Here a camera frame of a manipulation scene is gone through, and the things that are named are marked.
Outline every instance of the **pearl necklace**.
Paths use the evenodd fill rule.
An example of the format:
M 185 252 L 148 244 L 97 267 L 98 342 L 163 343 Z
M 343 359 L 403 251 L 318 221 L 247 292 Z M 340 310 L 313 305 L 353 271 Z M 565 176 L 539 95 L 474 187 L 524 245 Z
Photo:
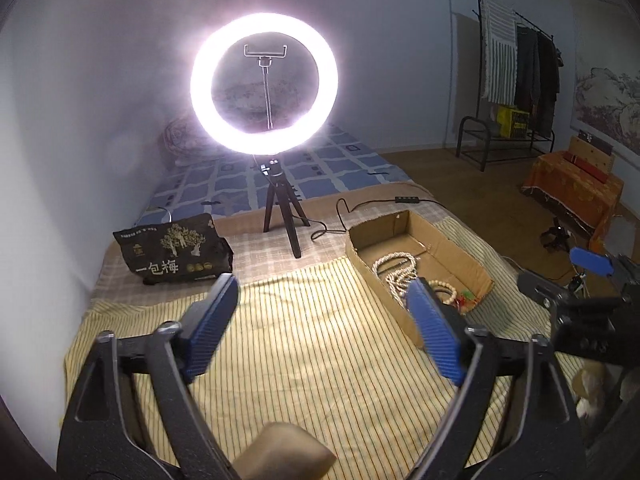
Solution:
M 405 260 L 407 260 L 406 263 L 408 263 L 408 265 L 406 263 L 403 263 L 402 266 L 399 267 L 399 269 L 392 270 L 386 276 L 385 281 L 387 282 L 389 291 L 391 292 L 391 295 L 394 297 L 394 299 L 401 305 L 404 305 L 404 297 L 406 295 L 406 290 L 409 287 L 409 282 L 411 280 L 418 279 L 417 261 L 415 257 L 410 253 L 386 254 L 385 256 L 382 256 L 382 258 L 379 258 L 375 261 L 375 263 L 371 267 L 371 270 L 373 270 L 373 272 L 376 273 L 376 276 L 378 276 L 378 268 L 380 267 L 380 265 L 390 260 L 395 260 L 396 258 L 404 258 Z M 449 285 L 449 283 L 441 282 L 440 280 L 429 280 L 428 283 L 431 288 L 450 294 L 450 297 L 442 303 L 450 305 L 453 304 L 454 301 L 456 301 L 456 289 L 453 286 Z

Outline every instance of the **ring light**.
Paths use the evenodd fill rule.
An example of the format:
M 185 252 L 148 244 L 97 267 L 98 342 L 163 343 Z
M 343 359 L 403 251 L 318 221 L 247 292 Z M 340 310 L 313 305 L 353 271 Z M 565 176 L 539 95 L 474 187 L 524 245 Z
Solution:
M 211 85 L 216 68 L 229 47 L 242 38 L 262 32 L 285 34 L 306 47 L 318 67 L 318 94 L 309 111 L 291 126 L 247 134 L 220 116 L 211 97 Z M 327 42 L 306 23 L 282 14 L 250 14 L 220 28 L 205 41 L 191 73 L 191 102 L 204 129 L 220 144 L 252 155 L 283 152 L 309 139 L 329 116 L 337 91 L 338 68 Z

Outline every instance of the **blue plaid bedsheet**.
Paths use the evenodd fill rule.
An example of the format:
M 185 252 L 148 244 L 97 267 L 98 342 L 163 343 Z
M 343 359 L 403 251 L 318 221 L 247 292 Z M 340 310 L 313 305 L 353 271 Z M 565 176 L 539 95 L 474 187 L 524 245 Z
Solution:
M 409 181 L 366 144 L 328 124 L 304 147 L 280 155 L 289 182 L 300 200 L 361 189 L 377 184 Z M 149 201 L 138 224 L 152 224 L 199 213 L 222 218 L 265 207 L 269 183 L 254 158 L 229 153 L 217 160 L 173 169 Z

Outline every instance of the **hanging clothes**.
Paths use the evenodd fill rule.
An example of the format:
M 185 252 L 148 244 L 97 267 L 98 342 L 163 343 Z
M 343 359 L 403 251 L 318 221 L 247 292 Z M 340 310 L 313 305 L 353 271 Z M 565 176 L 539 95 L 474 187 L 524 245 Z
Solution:
M 540 100 L 540 56 L 538 34 L 529 27 L 518 27 L 518 73 L 515 105 L 532 114 Z
M 556 100 L 560 91 L 560 73 L 558 50 L 553 40 L 542 32 L 538 33 L 538 55 L 540 57 L 540 100 L 535 130 L 543 137 L 549 138 L 554 125 Z
M 513 106 L 516 92 L 517 38 L 513 9 L 497 0 L 482 0 L 485 75 L 483 98 Z

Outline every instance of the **tripod leg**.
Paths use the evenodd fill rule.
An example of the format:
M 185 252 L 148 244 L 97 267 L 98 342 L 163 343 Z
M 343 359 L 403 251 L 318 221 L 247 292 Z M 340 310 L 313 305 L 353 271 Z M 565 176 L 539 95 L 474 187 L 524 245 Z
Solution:
M 282 219 L 284 220 L 284 227 L 287 230 L 289 236 L 289 243 L 291 244 L 291 251 L 294 257 L 300 258 L 302 251 L 300 250 L 300 242 L 298 241 L 298 234 L 296 233 L 296 226 L 293 223 L 293 215 L 291 213 L 291 206 L 289 205 L 289 195 L 285 186 L 277 186 L 275 189 L 278 196 L 278 203 L 280 204 L 280 212 L 282 213 Z
M 302 223 L 305 225 L 305 227 L 309 227 L 311 224 L 309 223 L 309 220 L 306 219 L 305 211 L 302 209 L 302 205 L 300 204 L 300 200 L 298 200 L 298 197 L 296 196 L 296 192 L 294 191 L 293 186 L 289 183 L 288 180 L 285 181 L 285 186 L 287 187 L 287 195 L 289 195 L 289 200 L 293 204 L 296 213 L 298 213 L 298 216 L 302 218 Z
M 264 210 L 264 229 L 263 233 L 269 232 L 269 224 L 271 223 L 271 211 L 273 210 L 273 199 L 276 195 L 276 188 L 273 184 L 269 184 L 269 189 L 267 189 L 267 203 L 266 209 Z

